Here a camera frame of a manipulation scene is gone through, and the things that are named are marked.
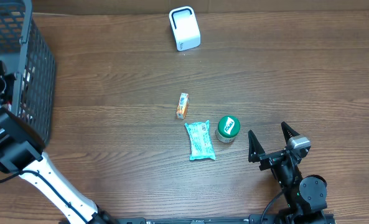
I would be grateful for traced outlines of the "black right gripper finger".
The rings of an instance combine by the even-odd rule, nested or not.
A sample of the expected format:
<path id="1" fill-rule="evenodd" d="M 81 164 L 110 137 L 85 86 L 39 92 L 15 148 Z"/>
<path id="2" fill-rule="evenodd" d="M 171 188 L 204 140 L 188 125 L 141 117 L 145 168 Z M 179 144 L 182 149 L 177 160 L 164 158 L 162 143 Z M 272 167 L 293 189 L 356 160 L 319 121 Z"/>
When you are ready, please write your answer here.
<path id="1" fill-rule="evenodd" d="M 299 133 L 293 130 L 285 121 L 281 123 L 281 128 L 282 128 L 286 143 L 288 143 L 290 138 L 299 135 Z"/>
<path id="2" fill-rule="evenodd" d="M 259 143 L 256 135 L 252 130 L 248 131 L 248 140 L 249 140 L 249 154 L 248 161 L 249 162 L 259 162 L 263 160 L 265 157 L 265 151 L 261 144 Z"/>

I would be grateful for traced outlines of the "green lid jar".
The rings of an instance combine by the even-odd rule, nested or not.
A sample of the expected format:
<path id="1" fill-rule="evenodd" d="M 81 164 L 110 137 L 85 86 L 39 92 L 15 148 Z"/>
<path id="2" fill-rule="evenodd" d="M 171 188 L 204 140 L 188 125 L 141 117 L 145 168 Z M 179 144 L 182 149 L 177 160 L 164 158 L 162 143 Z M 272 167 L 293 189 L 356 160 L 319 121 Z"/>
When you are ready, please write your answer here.
<path id="1" fill-rule="evenodd" d="M 224 143 L 229 143 L 235 140 L 240 132 L 240 122 L 232 115 L 222 117 L 215 131 L 217 139 Z"/>

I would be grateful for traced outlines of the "teal snack packet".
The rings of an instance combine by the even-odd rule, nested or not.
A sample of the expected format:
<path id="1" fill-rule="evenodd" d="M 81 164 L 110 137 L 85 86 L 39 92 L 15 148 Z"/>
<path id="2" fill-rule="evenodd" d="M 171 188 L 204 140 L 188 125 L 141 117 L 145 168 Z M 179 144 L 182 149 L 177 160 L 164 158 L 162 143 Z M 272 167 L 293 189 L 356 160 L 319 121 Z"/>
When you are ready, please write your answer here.
<path id="1" fill-rule="evenodd" d="M 185 123 L 190 139 L 190 161 L 211 159 L 215 160 L 215 150 L 210 137 L 210 121 Z"/>

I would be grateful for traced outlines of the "orange small box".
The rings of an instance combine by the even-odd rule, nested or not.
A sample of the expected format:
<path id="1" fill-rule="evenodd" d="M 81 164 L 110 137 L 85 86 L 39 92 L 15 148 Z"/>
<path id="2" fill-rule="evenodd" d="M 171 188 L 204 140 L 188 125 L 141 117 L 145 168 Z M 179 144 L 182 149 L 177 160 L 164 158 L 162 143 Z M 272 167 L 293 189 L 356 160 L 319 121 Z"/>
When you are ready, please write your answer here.
<path id="1" fill-rule="evenodd" d="M 181 93 L 179 103 L 176 109 L 176 117 L 178 119 L 185 119 L 189 107 L 189 94 Z"/>

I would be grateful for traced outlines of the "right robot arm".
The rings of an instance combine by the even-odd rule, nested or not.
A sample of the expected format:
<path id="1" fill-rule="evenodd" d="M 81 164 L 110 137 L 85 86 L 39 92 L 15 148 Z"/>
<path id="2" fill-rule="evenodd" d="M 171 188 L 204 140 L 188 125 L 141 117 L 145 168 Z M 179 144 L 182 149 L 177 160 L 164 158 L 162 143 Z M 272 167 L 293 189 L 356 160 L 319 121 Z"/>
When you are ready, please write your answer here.
<path id="1" fill-rule="evenodd" d="M 326 217 L 327 182 L 319 175 L 303 177 L 298 165 L 311 149 L 309 139 L 285 122 L 281 129 L 286 145 L 282 150 L 266 153 L 256 135 L 248 131 L 248 161 L 259 162 L 259 169 L 270 170 L 278 181 L 281 191 L 265 207 L 259 216 L 260 223 L 329 223 Z M 288 208 L 280 210 L 272 218 L 266 216 L 268 210 L 280 197 L 284 197 Z"/>

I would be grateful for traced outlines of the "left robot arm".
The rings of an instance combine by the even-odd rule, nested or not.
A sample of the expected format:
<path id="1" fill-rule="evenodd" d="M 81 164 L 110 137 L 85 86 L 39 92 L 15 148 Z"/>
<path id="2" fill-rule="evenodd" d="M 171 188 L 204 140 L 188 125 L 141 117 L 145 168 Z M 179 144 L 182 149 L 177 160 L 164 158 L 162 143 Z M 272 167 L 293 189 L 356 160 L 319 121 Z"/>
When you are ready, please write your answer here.
<path id="1" fill-rule="evenodd" d="M 108 212 L 81 194 L 54 166 L 44 152 L 40 136 L 23 120 L 1 105 L 7 82 L 0 61 L 0 171 L 7 177 L 0 183 L 20 177 L 44 194 L 69 223 L 116 223 Z"/>

